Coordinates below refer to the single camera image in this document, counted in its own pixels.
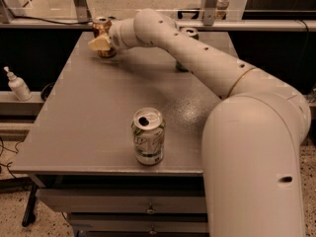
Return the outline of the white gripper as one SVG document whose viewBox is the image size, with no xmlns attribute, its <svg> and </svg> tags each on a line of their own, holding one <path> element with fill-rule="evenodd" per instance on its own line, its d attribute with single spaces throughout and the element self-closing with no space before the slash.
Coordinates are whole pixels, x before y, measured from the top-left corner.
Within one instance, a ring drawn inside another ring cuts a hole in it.
<svg viewBox="0 0 316 237">
<path fill-rule="evenodd" d="M 88 42 L 88 46 L 94 50 L 109 51 L 111 41 L 118 48 L 132 48 L 136 46 L 136 35 L 132 18 L 114 21 L 108 34 L 102 34 Z"/>
</svg>

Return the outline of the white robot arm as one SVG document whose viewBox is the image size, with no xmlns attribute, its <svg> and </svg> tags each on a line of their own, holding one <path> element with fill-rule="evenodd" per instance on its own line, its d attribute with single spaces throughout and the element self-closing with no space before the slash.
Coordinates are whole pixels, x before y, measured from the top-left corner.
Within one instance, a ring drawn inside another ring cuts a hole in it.
<svg viewBox="0 0 316 237">
<path fill-rule="evenodd" d="M 220 97 L 201 143 L 210 237 L 306 237 L 299 147 L 311 112 L 299 91 L 152 9 L 108 25 L 89 46 L 159 47 Z"/>
</svg>

